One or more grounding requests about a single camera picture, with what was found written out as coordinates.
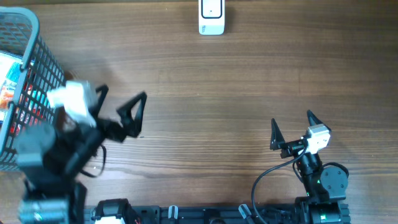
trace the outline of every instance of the plastic basket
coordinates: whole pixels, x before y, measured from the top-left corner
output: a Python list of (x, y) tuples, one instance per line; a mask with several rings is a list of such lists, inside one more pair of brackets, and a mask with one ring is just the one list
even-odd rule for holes
[(46, 92), (65, 85), (65, 77), (39, 35), (40, 24), (30, 10), (0, 7), (0, 50), (22, 56), (21, 74), (0, 130), (0, 170), (18, 170), (14, 138), (27, 125), (46, 121), (55, 125)]

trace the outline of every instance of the wooden table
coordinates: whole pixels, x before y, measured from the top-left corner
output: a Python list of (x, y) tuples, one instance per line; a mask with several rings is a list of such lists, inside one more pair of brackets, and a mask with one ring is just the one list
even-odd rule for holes
[[(333, 129), (323, 162), (350, 170), (352, 223), (397, 223), (396, 2), (228, 2), (221, 36), (198, 33), (196, 2), (29, 8), (65, 70), (108, 84), (101, 116), (116, 119), (129, 97), (148, 94), (140, 138), (106, 141), (104, 174), (79, 177), (87, 205), (249, 203), (255, 178), (285, 161), (269, 150), (271, 118), (291, 141), (311, 109)], [(17, 222), (21, 179), (0, 173), (4, 223)], [(288, 166), (262, 180), (256, 198), (304, 195)]]

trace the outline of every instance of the black cable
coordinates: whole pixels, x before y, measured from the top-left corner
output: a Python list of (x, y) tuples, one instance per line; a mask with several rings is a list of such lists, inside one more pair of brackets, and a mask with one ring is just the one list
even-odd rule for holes
[(257, 208), (256, 208), (256, 203), (255, 203), (255, 201), (254, 201), (254, 193), (255, 193), (255, 191), (256, 191), (257, 183), (261, 180), (261, 178), (263, 178), (265, 175), (267, 175), (268, 173), (272, 172), (273, 170), (276, 170), (276, 169), (279, 169), (279, 168), (281, 168), (281, 167), (287, 166), (287, 165), (289, 165), (289, 164), (291, 164), (291, 163), (293, 163), (293, 162), (299, 160), (301, 157), (304, 156), (305, 152), (307, 151), (307, 148), (308, 148), (308, 147), (306, 147), (306, 148), (304, 149), (304, 151), (303, 151), (298, 157), (292, 159), (291, 161), (287, 161), (287, 162), (285, 162), (285, 163), (283, 163), (283, 164), (281, 164), (281, 165), (277, 165), (277, 166), (274, 166), (273, 168), (268, 169), (267, 171), (263, 172), (263, 173), (256, 179), (256, 181), (254, 181), (253, 188), (251, 189), (251, 203), (252, 203), (252, 206), (253, 206), (253, 209), (254, 209), (256, 215), (258, 216), (258, 218), (260, 219), (260, 221), (263, 222), (264, 224), (267, 224), (267, 222), (261, 217), (259, 211), (258, 211)]
[(301, 178), (301, 176), (299, 175), (299, 173), (297, 172), (297, 169), (296, 169), (296, 161), (293, 162), (292, 167), (293, 167), (294, 174), (296, 175), (298, 180), (302, 183), (303, 179)]
[(326, 166), (335, 166), (335, 167), (339, 167), (340, 169), (342, 169), (342, 170), (346, 173), (347, 178), (348, 178), (348, 176), (349, 176), (348, 169), (347, 169), (345, 166), (343, 166), (343, 165), (341, 165), (341, 164), (338, 164), (337, 162), (328, 162), (328, 163), (324, 164), (324, 165), (322, 166), (322, 168), (325, 168)]
[(101, 172), (99, 172), (98, 175), (94, 175), (94, 174), (91, 174), (91, 173), (89, 173), (89, 172), (87, 172), (87, 171), (81, 170), (81, 171), (80, 171), (81, 174), (83, 174), (83, 175), (85, 175), (85, 176), (87, 176), (87, 177), (91, 177), (91, 178), (99, 177), (99, 176), (102, 174), (102, 172), (104, 171), (104, 168), (105, 168), (106, 148), (105, 148), (104, 145), (101, 145), (101, 148), (102, 148), (102, 151), (104, 152), (104, 159), (102, 160)]

